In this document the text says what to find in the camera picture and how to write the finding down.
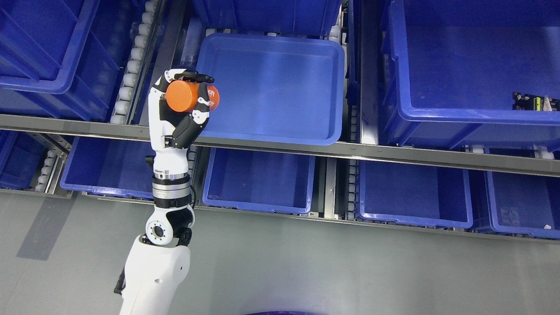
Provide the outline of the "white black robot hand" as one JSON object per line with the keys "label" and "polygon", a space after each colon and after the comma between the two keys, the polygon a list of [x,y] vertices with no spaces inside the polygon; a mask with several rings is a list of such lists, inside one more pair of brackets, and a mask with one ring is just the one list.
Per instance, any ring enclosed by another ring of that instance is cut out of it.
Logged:
{"label": "white black robot hand", "polygon": [[[173,81],[199,84],[198,100],[194,110],[178,113],[168,106],[167,87]],[[196,70],[166,70],[152,84],[148,94],[149,135],[156,179],[179,179],[188,173],[187,151],[207,126],[210,119],[208,84],[214,86],[214,77]]]}

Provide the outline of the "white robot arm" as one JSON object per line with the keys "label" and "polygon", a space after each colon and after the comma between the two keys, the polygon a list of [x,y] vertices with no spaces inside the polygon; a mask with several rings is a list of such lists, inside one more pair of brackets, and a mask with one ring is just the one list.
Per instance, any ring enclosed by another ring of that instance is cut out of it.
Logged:
{"label": "white robot arm", "polygon": [[166,315],[190,267],[194,211],[185,151],[157,153],[154,211],[128,254],[119,279],[121,315]]}

